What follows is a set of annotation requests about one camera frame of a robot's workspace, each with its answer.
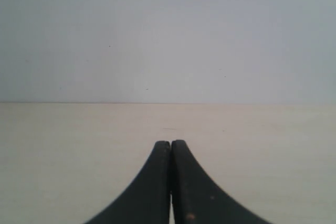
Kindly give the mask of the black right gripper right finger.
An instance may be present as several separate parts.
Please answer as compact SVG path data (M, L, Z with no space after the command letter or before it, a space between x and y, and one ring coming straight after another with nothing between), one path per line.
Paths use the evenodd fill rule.
M171 145L171 194L175 223L268 223L224 192L184 140Z

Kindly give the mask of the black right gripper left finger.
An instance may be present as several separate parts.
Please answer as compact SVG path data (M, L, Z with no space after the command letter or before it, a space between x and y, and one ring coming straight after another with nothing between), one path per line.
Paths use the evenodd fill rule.
M168 141L155 142L131 184L87 223L169 223L170 151Z

